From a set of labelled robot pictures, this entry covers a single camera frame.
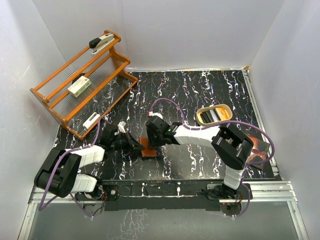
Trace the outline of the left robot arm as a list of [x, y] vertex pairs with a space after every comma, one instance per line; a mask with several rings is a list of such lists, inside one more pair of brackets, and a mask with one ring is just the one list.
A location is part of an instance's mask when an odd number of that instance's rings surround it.
[[103, 195], [104, 188], [98, 184], [97, 177], [82, 174], [79, 169], [101, 163], [111, 150], [131, 155], [144, 149], [123, 126], [108, 124], [95, 144], [78, 150], [52, 148], [34, 178], [34, 185], [60, 198], [86, 193], [97, 200]]

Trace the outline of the brown leather card holder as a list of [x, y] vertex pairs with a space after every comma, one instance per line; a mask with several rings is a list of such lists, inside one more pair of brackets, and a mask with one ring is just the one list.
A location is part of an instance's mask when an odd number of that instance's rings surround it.
[[141, 150], [141, 156], [143, 158], [154, 158], [157, 156], [156, 149], [149, 146], [149, 140], [147, 137], [140, 136], [139, 143], [144, 147], [144, 149]]

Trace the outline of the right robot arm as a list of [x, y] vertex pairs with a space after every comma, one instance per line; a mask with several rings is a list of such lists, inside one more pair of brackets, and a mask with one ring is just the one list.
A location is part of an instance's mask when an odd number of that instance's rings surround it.
[[221, 185], [207, 189], [208, 198], [236, 199], [241, 192], [241, 179], [253, 141], [227, 120], [212, 127], [189, 127], [180, 122], [171, 125], [159, 116], [151, 116], [146, 122], [148, 144], [151, 148], [164, 145], [200, 145], [216, 151], [226, 165]]

